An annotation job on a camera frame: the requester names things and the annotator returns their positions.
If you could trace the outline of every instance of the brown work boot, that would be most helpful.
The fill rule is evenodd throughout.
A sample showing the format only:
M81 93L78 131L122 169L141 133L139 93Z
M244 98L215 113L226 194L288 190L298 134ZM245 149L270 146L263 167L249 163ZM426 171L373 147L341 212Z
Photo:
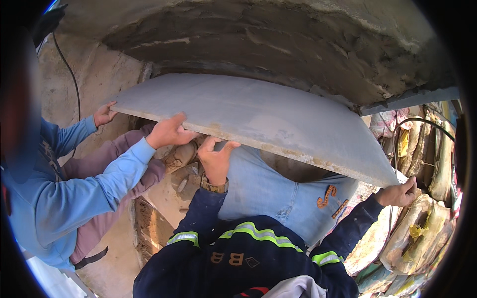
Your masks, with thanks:
M166 165L166 174L170 174L183 166L188 165L197 155L197 144L194 141L188 144L174 147L171 152L162 159Z

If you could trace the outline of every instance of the camouflage watch strap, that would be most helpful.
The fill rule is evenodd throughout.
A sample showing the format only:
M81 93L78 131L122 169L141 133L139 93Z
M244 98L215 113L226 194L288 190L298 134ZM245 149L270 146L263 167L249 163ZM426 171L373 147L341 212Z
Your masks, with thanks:
M223 184L223 185L214 185L214 184L210 184L210 183L208 182L208 179L207 179L207 177L206 177L206 173L204 172L204 173L202 174L202 178L200 179L200 187L204 188L205 190L214 192L214 193L223 194L223 193L226 193L227 190L228 190L228 178L226 178L225 184Z

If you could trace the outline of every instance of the neon green reflective stripe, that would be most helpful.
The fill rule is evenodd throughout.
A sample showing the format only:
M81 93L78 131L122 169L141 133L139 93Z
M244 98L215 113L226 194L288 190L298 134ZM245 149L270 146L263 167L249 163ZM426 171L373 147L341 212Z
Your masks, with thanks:
M339 257L334 251L329 251L321 255L312 256L311 260L314 263L318 264L318 266L320 267L329 263L344 263L343 257Z
M294 245L288 237L285 236L276 236L275 232L270 229L260 230L258 231L255 228L255 224L248 221L243 224L240 224L235 227L235 230L230 230L222 234L219 238L229 239L235 233L247 233L252 236L255 240L263 241L268 240L275 243L278 247L291 247L296 249L298 252L303 252L298 246Z
M192 241L194 243L194 246L197 246L199 247L199 234L197 234L196 232L181 232L181 233L177 233L174 235L174 237L172 237L171 239L169 239L169 241L167 242L166 246L169 245L169 244L173 244L175 242L179 242L181 240L189 240L189 241Z

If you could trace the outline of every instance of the jeans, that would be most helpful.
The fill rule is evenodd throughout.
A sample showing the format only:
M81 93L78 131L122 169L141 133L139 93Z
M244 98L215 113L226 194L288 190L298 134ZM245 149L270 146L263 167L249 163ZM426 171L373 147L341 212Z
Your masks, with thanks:
M216 150L224 144L218 143ZM291 181L270 168L262 160L259 149L244 145L232 151L227 177L228 194L218 213L219 219L268 215L299 235L309 247L336 226L346 209L345 200L358 187L357 180L333 172L315 182ZM331 185L336 188L336 195L329 194L328 203L324 204Z

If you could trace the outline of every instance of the white cloth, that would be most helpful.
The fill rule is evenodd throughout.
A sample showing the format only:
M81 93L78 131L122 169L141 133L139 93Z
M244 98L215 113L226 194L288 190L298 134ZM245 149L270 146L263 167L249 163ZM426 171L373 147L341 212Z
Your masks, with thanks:
M309 275L282 280L262 298L326 298L328 290L318 286Z

